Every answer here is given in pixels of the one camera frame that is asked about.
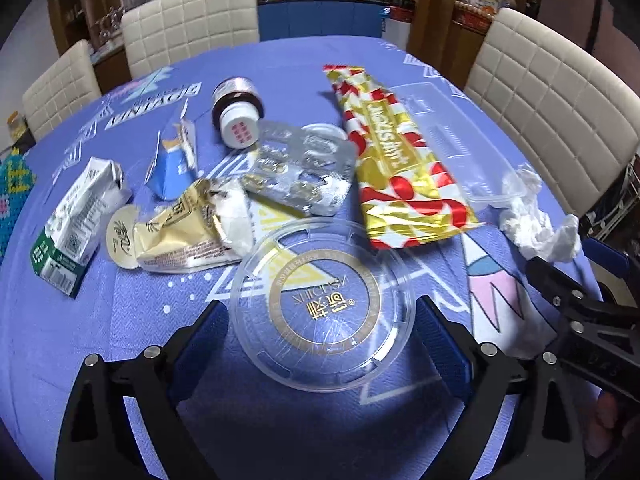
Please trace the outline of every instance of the white chair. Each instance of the white chair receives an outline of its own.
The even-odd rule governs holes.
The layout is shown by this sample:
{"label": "white chair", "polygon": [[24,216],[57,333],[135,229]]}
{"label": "white chair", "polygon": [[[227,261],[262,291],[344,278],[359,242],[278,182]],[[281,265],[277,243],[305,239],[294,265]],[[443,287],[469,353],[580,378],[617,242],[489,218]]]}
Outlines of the white chair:
{"label": "white chair", "polygon": [[136,79],[220,46],[260,41],[256,0],[153,0],[125,13],[122,34]]}
{"label": "white chair", "polygon": [[578,217],[638,148],[638,95],[567,38],[512,9],[496,16],[465,93]]}
{"label": "white chair", "polygon": [[78,41],[22,96],[27,124],[36,141],[70,115],[100,97],[89,43]]}

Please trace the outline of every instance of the blue torn box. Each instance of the blue torn box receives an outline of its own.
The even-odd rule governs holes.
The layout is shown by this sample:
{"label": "blue torn box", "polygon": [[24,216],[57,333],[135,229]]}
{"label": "blue torn box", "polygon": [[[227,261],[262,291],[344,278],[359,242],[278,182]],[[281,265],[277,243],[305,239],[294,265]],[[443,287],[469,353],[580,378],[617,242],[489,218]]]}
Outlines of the blue torn box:
{"label": "blue torn box", "polygon": [[177,137],[163,140],[158,132],[156,154],[146,170],[145,184],[162,200],[176,200],[197,179],[196,127],[184,118],[188,100],[168,128],[177,130]]}

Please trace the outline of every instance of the clear round plastic lid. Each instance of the clear round plastic lid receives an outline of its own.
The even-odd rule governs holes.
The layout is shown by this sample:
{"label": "clear round plastic lid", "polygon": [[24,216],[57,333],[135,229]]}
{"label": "clear round plastic lid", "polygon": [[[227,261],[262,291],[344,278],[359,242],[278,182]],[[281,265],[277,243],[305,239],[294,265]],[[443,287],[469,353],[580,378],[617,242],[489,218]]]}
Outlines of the clear round plastic lid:
{"label": "clear round plastic lid", "polygon": [[232,284],[230,316],[254,364],[310,392],[355,388],[382,373],[411,333],[415,297],[394,251],[354,222],[291,222],[258,242]]}

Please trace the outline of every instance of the red and gold snack wrapper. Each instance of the red and gold snack wrapper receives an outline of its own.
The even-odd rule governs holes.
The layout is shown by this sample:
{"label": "red and gold snack wrapper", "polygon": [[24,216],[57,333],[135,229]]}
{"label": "red and gold snack wrapper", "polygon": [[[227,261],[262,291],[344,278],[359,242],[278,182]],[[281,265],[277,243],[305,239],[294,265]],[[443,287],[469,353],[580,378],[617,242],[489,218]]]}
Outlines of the red and gold snack wrapper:
{"label": "red and gold snack wrapper", "polygon": [[358,147],[360,203],[375,247],[412,247],[482,225],[393,93],[361,67],[326,65],[324,73]]}

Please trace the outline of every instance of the silver foil blister pack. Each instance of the silver foil blister pack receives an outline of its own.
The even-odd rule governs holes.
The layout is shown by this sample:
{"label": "silver foil blister pack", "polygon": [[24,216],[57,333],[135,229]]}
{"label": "silver foil blister pack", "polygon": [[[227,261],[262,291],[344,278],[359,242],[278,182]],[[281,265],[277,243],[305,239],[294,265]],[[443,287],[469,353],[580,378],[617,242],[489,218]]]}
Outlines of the silver foil blister pack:
{"label": "silver foil blister pack", "polygon": [[333,216],[349,192],[355,162],[356,146],[348,140],[262,120],[254,166],[241,182],[307,215]]}

